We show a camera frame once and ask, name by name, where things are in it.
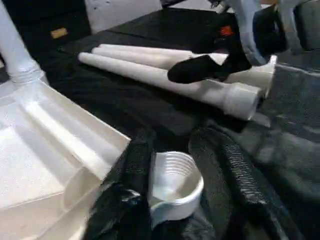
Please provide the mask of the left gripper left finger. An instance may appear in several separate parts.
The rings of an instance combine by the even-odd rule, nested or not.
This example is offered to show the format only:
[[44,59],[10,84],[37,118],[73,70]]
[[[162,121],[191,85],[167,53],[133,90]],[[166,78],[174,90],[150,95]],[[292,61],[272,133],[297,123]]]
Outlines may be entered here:
[[86,224],[88,240],[149,240],[148,203],[155,165],[155,134],[137,134],[99,186]]

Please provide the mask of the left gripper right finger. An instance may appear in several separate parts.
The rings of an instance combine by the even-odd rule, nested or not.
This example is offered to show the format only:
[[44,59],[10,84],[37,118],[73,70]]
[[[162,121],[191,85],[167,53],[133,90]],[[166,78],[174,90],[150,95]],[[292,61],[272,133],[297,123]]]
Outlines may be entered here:
[[227,133],[197,129],[188,149],[202,174],[218,239],[305,239],[274,188]]

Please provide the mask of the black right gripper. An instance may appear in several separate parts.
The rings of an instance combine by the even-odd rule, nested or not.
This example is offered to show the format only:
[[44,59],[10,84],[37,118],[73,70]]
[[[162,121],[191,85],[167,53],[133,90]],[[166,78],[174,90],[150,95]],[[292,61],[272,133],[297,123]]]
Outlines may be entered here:
[[167,72],[171,82],[191,84],[206,79],[225,81],[231,74],[252,68],[241,43],[237,23],[226,23],[220,27],[221,49],[228,53],[220,65],[209,55],[202,55],[176,63]]

